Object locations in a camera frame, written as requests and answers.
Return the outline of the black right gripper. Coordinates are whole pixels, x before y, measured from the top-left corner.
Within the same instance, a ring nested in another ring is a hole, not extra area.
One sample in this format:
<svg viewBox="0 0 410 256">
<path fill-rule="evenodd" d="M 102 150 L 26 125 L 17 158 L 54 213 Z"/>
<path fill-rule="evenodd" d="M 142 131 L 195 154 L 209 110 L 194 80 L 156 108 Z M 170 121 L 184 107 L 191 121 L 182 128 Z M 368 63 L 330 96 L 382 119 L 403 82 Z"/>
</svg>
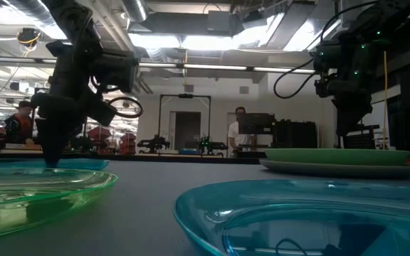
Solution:
<svg viewBox="0 0 410 256">
<path fill-rule="evenodd" d="M 370 86 L 377 74 L 381 47 L 362 36 L 339 32 L 321 42 L 313 59 L 315 91 L 320 97 L 333 96 L 337 106 L 336 134 L 346 136 L 356 129 L 371 102 Z"/>
</svg>

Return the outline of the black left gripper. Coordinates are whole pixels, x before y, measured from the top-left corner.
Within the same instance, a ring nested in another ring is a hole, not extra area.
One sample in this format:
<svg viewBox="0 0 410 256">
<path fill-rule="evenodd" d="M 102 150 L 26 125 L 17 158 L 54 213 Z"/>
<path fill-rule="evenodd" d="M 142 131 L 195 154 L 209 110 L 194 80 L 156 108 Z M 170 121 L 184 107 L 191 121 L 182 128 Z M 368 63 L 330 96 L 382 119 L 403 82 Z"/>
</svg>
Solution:
<svg viewBox="0 0 410 256">
<path fill-rule="evenodd" d="M 53 75 L 48 81 L 50 88 L 47 92 L 37 92 L 31 104 L 38 107 L 40 116 L 45 118 L 41 120 L 41 147 L 46 166 L 55 168 L 70 139 L 71 122 L 82 123 L 90 117 L 109 125 L 116 109 L 89 87 L 92 55 L 61 41 L 48 43 L 46 47 L 56 57 Z"/>
</svg>

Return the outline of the clear blue plastic plate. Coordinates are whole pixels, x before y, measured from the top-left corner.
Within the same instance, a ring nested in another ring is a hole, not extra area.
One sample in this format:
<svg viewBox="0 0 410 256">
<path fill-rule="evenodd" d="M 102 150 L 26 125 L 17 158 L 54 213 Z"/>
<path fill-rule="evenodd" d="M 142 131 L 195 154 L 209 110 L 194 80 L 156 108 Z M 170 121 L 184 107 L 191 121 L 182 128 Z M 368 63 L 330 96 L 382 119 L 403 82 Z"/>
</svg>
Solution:
<svg viewBox="0 0 410 256">
<path fill-rule="evenodd" d="M 174 217 L 214 256 L 410 256 L 410 186 L 323 180 L 213 183 Z"/>
<path fill-rule="evenodd" d="M 61 159 L 57 168 L 103 170 L 110 163 L 101 159 Z M 0 159 L 0 168 L 47 168 L 43 159 Z"/>
</svg>

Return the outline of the large opaque green plate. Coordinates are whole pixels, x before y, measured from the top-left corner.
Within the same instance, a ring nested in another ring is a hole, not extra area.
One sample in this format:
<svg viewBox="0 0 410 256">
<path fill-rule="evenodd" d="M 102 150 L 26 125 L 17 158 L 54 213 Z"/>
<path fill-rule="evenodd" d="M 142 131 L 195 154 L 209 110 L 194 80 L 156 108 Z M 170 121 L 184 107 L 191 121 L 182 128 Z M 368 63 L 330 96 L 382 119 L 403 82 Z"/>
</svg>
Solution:
<svg viewBox="0 0 410 256">
<path fill-rule="evenodd" d="M 337 164 L 355 166 L 403 166 L 409 151 L 378 149 L 266 149 L 268 160 L 306 164 Z"/>
</svg>

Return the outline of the clear green plastic plate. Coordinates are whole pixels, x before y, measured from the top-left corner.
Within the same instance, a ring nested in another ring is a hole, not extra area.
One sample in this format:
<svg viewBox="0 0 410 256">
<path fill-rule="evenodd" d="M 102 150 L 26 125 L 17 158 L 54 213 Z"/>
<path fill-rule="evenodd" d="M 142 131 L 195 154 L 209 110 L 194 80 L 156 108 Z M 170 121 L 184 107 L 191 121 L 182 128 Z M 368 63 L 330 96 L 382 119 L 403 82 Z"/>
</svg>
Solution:
<svg viewBox="0 0 410 256">
<path fill-rule="evenodd" d="M 0 236 L 71 215 L 106 194 L 117 175 L 94 170 L 0 168 Z"/>
</svg>

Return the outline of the black perforated rack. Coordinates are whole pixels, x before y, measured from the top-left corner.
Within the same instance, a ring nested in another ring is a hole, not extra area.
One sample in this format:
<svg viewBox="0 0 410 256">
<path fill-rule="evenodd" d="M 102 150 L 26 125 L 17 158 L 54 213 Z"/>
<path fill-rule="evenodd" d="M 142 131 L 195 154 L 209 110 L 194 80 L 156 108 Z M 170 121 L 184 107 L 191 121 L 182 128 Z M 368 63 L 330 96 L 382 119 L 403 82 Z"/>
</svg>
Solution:
<svg viewBox="0 0 410 256">
<path fill-rule="evenodd" d="M 376 125 L 357 124 L 350 134 L 338 137 L 336 148 L 344 149 L 376 149 L 374 130 L 380 128 Z"/>
</svg>

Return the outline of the person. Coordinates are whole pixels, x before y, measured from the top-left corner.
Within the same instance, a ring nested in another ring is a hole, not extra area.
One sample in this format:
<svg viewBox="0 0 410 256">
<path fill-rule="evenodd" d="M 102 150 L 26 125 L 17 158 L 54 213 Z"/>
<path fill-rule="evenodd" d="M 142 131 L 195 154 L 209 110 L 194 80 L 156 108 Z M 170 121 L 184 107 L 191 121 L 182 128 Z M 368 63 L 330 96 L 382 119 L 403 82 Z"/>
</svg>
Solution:
<svg viewBox="0 0 410 256">
<path fill-rule="evenodd" d="M 235 110 L 236 121 L 233 122 L 228 128 L 228 144 L 232 149 L 232 157 L 236 158 L 240 151 L 249 151 L 250 147 L 241 147 L 241 145 L 255 146 L 257 143 L 257 137 L 254 134 L 241 134 L 239 132 L 238 117 L 240 114 L 245 114 L 246 109 L 244 107 L 237 107 Z"/>
<path fill-rule="evenodd" d="M 33 105 L 28 101 L 21 101 L 17 113 L 7 118 L 5 122 L 6 142 L 10 144 L 35 144 L 32 137 L 31 113 Z"/>
</svg>

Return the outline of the large grey plastic plate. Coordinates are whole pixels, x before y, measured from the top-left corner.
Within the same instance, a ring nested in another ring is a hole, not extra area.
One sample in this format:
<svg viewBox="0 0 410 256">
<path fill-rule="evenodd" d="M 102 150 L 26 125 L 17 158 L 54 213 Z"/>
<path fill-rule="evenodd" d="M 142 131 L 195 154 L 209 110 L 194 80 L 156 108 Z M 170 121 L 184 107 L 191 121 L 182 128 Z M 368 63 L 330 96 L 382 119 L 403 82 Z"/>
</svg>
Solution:
<svg viewBox="0 0 410 256">
<path fill-rule="evenodd" d="M 404 178 L 410 176 L 410 166 L 363 166 L 341 164 L 309 164 L 259 160 L 271 171 L 284 174 L 346 178 Z"/>
</svg>

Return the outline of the black equipment cabinet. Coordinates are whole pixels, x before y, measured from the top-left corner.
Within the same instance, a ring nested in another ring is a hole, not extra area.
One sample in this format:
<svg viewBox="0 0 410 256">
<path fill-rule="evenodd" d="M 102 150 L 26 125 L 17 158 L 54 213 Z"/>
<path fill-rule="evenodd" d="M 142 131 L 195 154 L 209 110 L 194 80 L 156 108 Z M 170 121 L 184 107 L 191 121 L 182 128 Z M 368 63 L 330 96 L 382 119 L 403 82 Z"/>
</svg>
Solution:
<svg viewBox="0 0 410 256">
<path fill-rule="evenodd" d="M 293 122 L 282 119 L 275 123 L 275 148 L 317 148 L 317 127 L 314 122 Z"/>
</svg>

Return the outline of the ceiling light strip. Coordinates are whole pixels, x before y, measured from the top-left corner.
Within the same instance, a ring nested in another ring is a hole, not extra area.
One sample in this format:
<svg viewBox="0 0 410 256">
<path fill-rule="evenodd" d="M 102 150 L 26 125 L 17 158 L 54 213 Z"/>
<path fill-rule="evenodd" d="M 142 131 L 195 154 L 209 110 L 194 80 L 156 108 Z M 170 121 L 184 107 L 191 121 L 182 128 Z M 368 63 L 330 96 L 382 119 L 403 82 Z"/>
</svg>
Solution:
<svg viewBox="0 0 410 256">
<path fill-rule="evenodd" d="M 0 63 L 40 63 L 40 64 L 55 64 L 55 63 L 56 63 L 56 59 L 0 57 Z"/>
<path fill-rule="evenodd" d="M 269 67 L 255 67 L 253 72 L 260 73 L 293 73 L 293 74 L 312 74 L 315 71 L 311 69 L 295 69 L 295 68 L 269 68 Z"/>
<path fill-rule="evenodd" d="M 208 64 L 183 64 L 184 69 L 197 70 L 230 70 L 230 71 L 245 71 L 248 67 L 238 65 L 208 65 Z"/>
</svg>

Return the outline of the black monitor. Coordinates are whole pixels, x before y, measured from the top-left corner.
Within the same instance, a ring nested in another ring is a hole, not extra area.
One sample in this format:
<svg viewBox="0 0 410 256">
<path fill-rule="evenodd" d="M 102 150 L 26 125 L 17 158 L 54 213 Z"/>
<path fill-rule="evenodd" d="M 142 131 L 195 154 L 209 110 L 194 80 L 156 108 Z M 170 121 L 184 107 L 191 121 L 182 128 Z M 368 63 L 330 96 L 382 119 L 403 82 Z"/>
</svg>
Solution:
<svg viewBox="0 0 410 256">
<path fill-rule="evenodd" d="M 240 134 L 273 134 L 275 115 L 269 113 L 240 113 L 238 117 L 238 132 Z"/>
</svg>

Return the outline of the blue-grey table mat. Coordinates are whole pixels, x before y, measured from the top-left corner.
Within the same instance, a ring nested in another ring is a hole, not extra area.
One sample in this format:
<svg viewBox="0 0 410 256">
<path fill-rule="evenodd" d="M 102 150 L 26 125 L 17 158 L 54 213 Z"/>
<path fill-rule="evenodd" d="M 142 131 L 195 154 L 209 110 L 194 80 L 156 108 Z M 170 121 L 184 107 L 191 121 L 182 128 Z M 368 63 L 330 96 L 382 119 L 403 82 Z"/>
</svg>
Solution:
<svg viewBox="0 0 410 256">
<path fill-rule="evenodd" d="M 323 180 L 410 186 L 410 178 L 364 180 L 294 176 L 261 165 L 114 161 L 112 188 L 71 215 L 0 236 L 0 256 L 207 255 L 174 217 L 181 194 L 213 183 L 253 180 Z"/>
</svg>

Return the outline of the dark doorway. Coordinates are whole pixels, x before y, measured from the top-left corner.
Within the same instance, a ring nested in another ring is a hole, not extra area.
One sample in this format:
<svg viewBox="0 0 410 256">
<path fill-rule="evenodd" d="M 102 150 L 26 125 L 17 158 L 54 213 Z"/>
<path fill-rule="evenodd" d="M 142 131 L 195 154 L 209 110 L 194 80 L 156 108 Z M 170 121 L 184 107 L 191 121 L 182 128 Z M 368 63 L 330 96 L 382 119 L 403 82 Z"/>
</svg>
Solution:
<svg viewBox="0 0 410 256">
<path fill-rule="evenodd" d="M 178 151 L 197 150 L 201 131 L 200 112 L 176 112 L 174 148 Z"/>
</svg>

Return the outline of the grey ceiling air unit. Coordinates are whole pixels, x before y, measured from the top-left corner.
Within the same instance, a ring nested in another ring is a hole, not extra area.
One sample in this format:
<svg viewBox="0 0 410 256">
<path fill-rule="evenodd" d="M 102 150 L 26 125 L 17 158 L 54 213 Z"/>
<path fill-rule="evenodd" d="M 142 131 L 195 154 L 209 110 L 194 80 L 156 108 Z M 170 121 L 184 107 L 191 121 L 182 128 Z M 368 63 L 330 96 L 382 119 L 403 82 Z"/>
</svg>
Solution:
<svg viewBox="0 0 410 256">
<path fill-rule="evenodd" d="M 207 33 L 215 36 L 231 35 L 232 15 L 228 11 L 208 11 Z"/>
</svg>

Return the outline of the silver ceiling duct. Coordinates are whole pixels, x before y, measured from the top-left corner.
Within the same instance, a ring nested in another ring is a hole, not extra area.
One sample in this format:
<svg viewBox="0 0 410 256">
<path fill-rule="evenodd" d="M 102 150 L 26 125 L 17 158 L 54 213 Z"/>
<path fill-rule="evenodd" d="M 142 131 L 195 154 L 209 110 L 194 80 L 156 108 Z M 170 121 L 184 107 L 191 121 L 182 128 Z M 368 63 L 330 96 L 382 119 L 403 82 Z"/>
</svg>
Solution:
<svg viewBox="0 0 410 256">
<path fill-rule="evenodd" d="M 16 13 L 26 16 L 44 34 L 52 39 L 66 40 L 50 11 L 41 0 L 2 0 Z"/>
</svg>

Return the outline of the black metal table frame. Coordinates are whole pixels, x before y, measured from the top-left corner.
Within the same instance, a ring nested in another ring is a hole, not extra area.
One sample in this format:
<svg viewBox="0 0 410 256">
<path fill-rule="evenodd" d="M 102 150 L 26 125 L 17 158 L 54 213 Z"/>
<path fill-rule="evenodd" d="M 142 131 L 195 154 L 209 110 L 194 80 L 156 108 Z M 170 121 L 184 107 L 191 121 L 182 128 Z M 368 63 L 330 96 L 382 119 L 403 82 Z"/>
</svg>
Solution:
<svg viewBox="0 0 410 256">
<path fill-rule="evenodd" d="M 62 159 L 100 159 L 109 161 L 149 161 L 149 162 L 176 162 L 176 163 L 201 163 L 201 164 L 259 164 L 259 159 L 229 159 L 215 158 L 213 156 L 192 156 L 192 155 L 167 155 L 151 156 L 143 155 L 92 155 L 92 154 L 64 154 Z M 42 154 L 37 153 L 0 153 L 0 159 L 43 159 Z"/>
</svg>

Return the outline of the black gantry frame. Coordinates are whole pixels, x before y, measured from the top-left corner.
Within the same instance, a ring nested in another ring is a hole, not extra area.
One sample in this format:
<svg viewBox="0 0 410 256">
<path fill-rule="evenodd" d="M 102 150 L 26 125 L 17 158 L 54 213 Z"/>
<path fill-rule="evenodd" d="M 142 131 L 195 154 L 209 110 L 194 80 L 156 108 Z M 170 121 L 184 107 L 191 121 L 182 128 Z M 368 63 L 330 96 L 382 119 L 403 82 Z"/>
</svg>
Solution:
<svg viewBox="0 0 410 256">
<path fill-rule="evenodd" d="M 201 121 L 203 111 L 199 110 L 197 107 L 193 107 L 191 101 L 193 99 L 198 99 L 205 105 L 208 110 L 206 117 L 208 118 L 208 127 L 206 129 L 207 134 L 204 133 L 201 124 L 200 138 L 210 136 L 211 127 L 211 96 L 209 95 L 193 95 L 188 93 L 182 93 L 178 95 L 173 94 L 161 94 L 159 96 L 159 114 L 158 114 L 158 128 L 157 134 L 164 137 L 170 142 L 170 147 L 165 150 L 173 150 L 174 154 L 178 155 L 192 155 L 192 156 L 203 156 L 199 153 L 199 148 L 197 150 L 182 150 L 178 151 L 174 148 L 174 126 L 175 126 L 175 116 L 176 112 L 200 112 Z"/>
</svg>

